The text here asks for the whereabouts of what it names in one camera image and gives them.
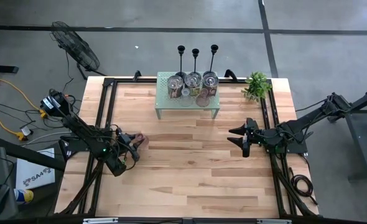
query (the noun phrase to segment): black metal frame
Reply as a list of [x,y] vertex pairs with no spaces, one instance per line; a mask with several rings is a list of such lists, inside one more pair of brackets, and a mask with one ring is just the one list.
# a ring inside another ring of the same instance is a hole
[[[354,119],[353,119],[353,114],[364,114],[367,116],[367,110],[363,110],[363,108],[366,106],[367,106],[367,92],[365,93],[365,95],[362,98],[360,98],[359,100],[356,100],[355,102],[351,104],[351,110],[348,113],[346,113],[344,116],[341,116],[341,117],[335,116],[335,117],[328,118],[328,120],[331,123],[334,123],[335,121],[337,121],[340,118],[346,119],[346,122],[351,132],[352,139],[355,143],[355,146],[362,153],[363,159],[365,160],[365,164],[367,167],[367,148],[362,147],[360,144],[359,138],[361,137],[361,134],[356,130],[354,126]],[[348,177],[348,180],[350,182],[357,181],[357,180],[364,180],[364,179],[367,179],[367,171],[360,172],[358,174],[353,174]]]
[[[108,87],[110,85],[112,86],[112,90],[111,90],[111,97],[110,97],[109,106],[108,106],[108,112],[107,112],[107,115],[106,115],[106,122],[105,122],[105,127],[106,128],[110,127],[110,125],[111,125],[113,109],[114,109],[114,101],[115,101],[115,96],[116,96],[116,92],[117,92],[118,83],[156,83],[156,81],[157,81],[157,77],[142,77],[140,71],[137,71],[133,78],[131,78],[131,77],[107,78],[106,77],[103,81],[103,87],[102,87],[101,98],[100,98],[100,103],[99,103],[99,107],[98,107],[98,113],[97,113],[97,117],[96,117],[95,126],[100,125],[100,122],[101,122],[101,119],[102,119],[102,114],[103,114],[103,108],[105,107],[105,99],[106,99],[107,90],[108,90]],[[244,84],[246,82],[245,82],[245,78],[240,78],[239,79],[239,78],[236,77],[236,75],[231,70],[227,70],[225,72],[224,78],[220,78],[220,83]],[[273,117],[273,120],[274,120],[274,124],[277,125],[279,123],[279,118],[277,116],[277,108],[276,108],[276,102],[275,102],[275,99],[274,99],[273,89],[271,91],[269,91],[269,99],[271,101],[272,117]],[[269,125],[269,117],[268,117],[268,112],[267,112],[267,106],[266,106],[265,99],[261,100],[261,108],[262,108],[262,116],[264,118],[265,128],[268,129],[268,128],[270,128],[270,125]],[[290,194],[292,195],[292,194],[296,194],[296,193],[294,192],[294,189],[292,189],[292,187],[290,185],[290,182],[289,182],[290,180],[289,180],[289,172],[288,172],[289,169],[288,169],[288,166],[287,166],[287,160],[284,156],[282,156],[281,162],[282,162],[283,172],[276,172],[277,169],[278,169],[278,166],[277,166],[277,163],[276,163],[276,155],[275,154],[269,154],[269,157],[270,157],[271,164],[272,164],[272,176],[273,176],[273,180],[274,180],[274,186],[275,186],[279,216],[282,217],[283,215],[287,215],[286,211],[284,210],[282,192],[281,192],[279,181],[282,181],[285,188],[289,188],[288,193],[289,193],[289,202],[290,202],[290,204],[289,204],[290,205],[290,213],[292,215],[296,215],[297,212],[296,212],[296,209],[295,209],[295,205],[296,204],[300,205],[300,204],[302,204],[302,202],[297,197],[297,198],[295,198],[296,199],[296,201],[295,201],[296,203],[295,203],[294,199],[292,199],[292,197],[290,196]],[[90,181],[90,175],[92,173],[93,161],[94,161],[94,158],[92,156],[90,156],[88,158],[88,164],[87,164],[87,169],[86,169],[86,173],[85,173],[84,183],[87,183],[88,181]],[[90,215],[93,215],[93,216],[95,216],[95,213],[96,213],[96,205],[97,205],[99,191],[100,191],[101,175],[102,175],[102,173],[100,173],[99,176],[95,180],[95,187],[94,187],[94,191],[93,191],[91,206],[90,206],[90,209],[88,211],[88,213]],[[82,198],[82,201],[80,202],[79,209],[78,209],[79,213],[84,213],[85,204],[86,204],[86,194]],[[308,211],[305,210],[305,214],[313,215],[312,212],[310,212],[310,213],[307,213],[307,212]],[[137,218],[137,219],[149,220],[148,218]],[[237,220],[237,219],[227,218],[227,219],[217,219],[217,220],[220,222],[222,220],[224,220],[224,221],[227,221],[227,220],[234,221],[234,220]]]
[[0,73],[16,74],[19,71],[19,67],[0,65]]
[[[5,148],[6,154],[9,156],[24,159],[34,164],[53,168],[62,172],[65,171],[66,161],[43,155],[39,152],[33,151],[31,149],[26,149],[22,146],[18,146],[3,139],[0,139],[0,147]],[[63,158],[66,158],[66,155],[64,155],[64,153],[64,150],[62,150]]]

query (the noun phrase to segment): potted plant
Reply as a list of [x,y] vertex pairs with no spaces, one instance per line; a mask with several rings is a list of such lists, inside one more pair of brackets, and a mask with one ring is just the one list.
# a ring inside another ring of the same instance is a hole
[[248,88],[244,88],[241,92],[247,100],[259,102],[259,99],[265,98],[265,92],[272,89],[272,85],[266,82],[266,75],[262,72],[252,72],[250,77],[246,79]]

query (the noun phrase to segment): butcher block tabletop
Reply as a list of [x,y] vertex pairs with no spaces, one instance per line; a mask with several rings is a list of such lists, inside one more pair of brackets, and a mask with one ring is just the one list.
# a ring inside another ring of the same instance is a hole
[[[103,80],[88,77],[80,110],[87,124],[95,124]],[[279,121],[296,119],[288,79],[273,78],[272,84]],[[250,157],[243,158],[241,149],[226,140],[238,137],[228,130],[241,126],[246,118],[253,118],[259,128],[264,128],[261,105],[246,101],[240,92],[245,86],[218,86],[221,108],[216,119],[211,119],[209,111],[165,110],[159,120],[154,109],[155,83],[119,83],[111,123],[125,133],[145,134],[149,146],[141,150],[135,168],[119,177],[105,165],[96,216],[277,218],[271,162],[264,148],[252,145]],[[266,101],[272,114],[268,97]],[[83,185],[88,155],[79,152],[68,160],[55,213],[62,211]],[[289,154],[287,161],[294,174],[310,178],[303,158]],[[287,194],[282,189],[289,212]],[[88,195],[87,209],[92,188]],[[318,213],[309,198],[301,199]]]

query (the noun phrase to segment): concrete floor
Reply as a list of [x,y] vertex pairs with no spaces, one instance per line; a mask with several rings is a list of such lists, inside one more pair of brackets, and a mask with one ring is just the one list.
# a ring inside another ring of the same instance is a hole
[[[367,30],[367,0],[264,0],[264,4],[270,29]],[[53,21],[71,26],[262,29],[257,0],[0,0],[0,24],[48,26]],[[200,49],[198,69],[205,70],[210,63],[210,45],[218,44],[214,66],[218,73],[230,68],[239,77],[256,70],[271,76],[263,34],[79,34],[97,54],[100,71],[109,75],[133,75],[136,70],[155,75],[157,71],[176,70],[176,46],[181,44],[189,50]],[[311,105],[333,91],[348,101],[367,91],[367,35],[271,35],[271,39],[279,77],[289,79],[296,108]],[[37,104],[49,88],[62,90],[68,81],[65,53],[49,32],[0,30],[0,65],[20,68],[17,75],[0,74],[0,78],[12,81]],[[192,65],[187,52],[183,67],[190,70]],[[70,75],[75,79],[67,93],[80,98],[85,81],[72,59]],[[31,109],[6,85],[0,86],[0,103]],[[14,130],[22,125],[3,114],[0,118]],[[367,221],[367,181],[350,184],[346,179],[364,167],[345,121],[321,121],[311,130],[314,135],[307,145],[320,214]],[[34,137],[43,134],[45,131],[37,130]],[[19,144],[1,127],[0,138]]]

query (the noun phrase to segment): fan cage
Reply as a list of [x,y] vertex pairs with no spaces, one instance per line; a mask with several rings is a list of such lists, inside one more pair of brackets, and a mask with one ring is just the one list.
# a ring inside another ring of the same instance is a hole
[[60,48],[88,71],[96,71],[100,62],[90,46],[64,22],[52,23],[52,35]]

